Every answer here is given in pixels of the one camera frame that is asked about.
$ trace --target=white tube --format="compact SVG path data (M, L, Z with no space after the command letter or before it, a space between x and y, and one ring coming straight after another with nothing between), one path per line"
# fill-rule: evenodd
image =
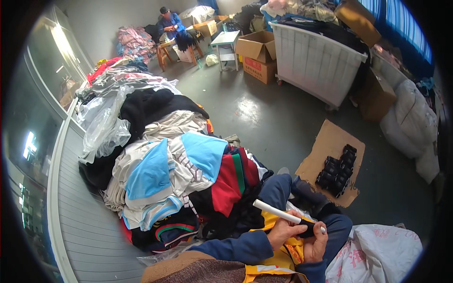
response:
M253 202L253 206L254 207L258 207L259 209L267 211L269 213L272 213L273 215L278 216L280 218L283 218L285 220L291 221L291 222L293 222L295 224L299 224L300 221L301 221L301 219L299 217L291 215L291 214L288 214L288 213L286 213L284 211L281 211L280 209L277 209L275 207L272 207L272 206L268 205L267 203L260 201L259 199L256 199ZM325 233L326 229L324 227L321 227L321 232Z

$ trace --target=hand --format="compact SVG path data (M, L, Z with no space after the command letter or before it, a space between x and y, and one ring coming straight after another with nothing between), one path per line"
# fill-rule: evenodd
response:
M287 211L287 213L301 217L301 215L294 210ZM308 227L306 225L295 225L293 222L279 218L267 235L267 239L272 246L272 250L276 251L280 249L289 238L296 238L299 240L300 238L297 234L304 233L307 229Z
M324 222L319 221L313 227L314 237L304 239L304 262L320 262L323 259L324 252L326 251L326 244L329 237L327 236L327 227Z

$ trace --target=small white table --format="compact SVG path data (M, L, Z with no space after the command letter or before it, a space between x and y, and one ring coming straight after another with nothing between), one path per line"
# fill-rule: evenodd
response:
M219 55L219 61L220 61L220 71L222 72L222 61L234 61L236 63L236 71L239 70L239 67L237 65L237 56L235 53L236 50L236 41L239 37L239 30L237 31L228 31L224 32L222 31L212 42L211 46L217 46L217 53ZM219 45L224 45L224 44L230 44L231 47L233 48L233 53L230 54L220 54L220 48Z

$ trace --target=gray floor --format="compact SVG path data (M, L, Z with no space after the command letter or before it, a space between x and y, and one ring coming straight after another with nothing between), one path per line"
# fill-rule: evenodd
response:
M365 122L348 100L328 114L317 98L288 83L265 85L241 65L238 72L220 73L219 65L198 69L174 62L165 73L158 66L150 71L178 79L177 88L209 113L216 135L237 134L241 145L274 171L288 167L294 174L329 119L366 145L356 182L360 194L344 213L354 224L403 222L427 243L433 192L415 172L414 162L387 143L378 123Z

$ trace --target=fluorescent light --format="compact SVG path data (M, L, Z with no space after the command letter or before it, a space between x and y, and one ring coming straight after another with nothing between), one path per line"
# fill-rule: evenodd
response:
M36 146L32 143L33 137L34 137L34 134L32 132L29 132L29 135L27 137L27 142L25 143L25 149L24 149L25 158L28 158L28 154L30 152L36 152L36 150L37 150Z

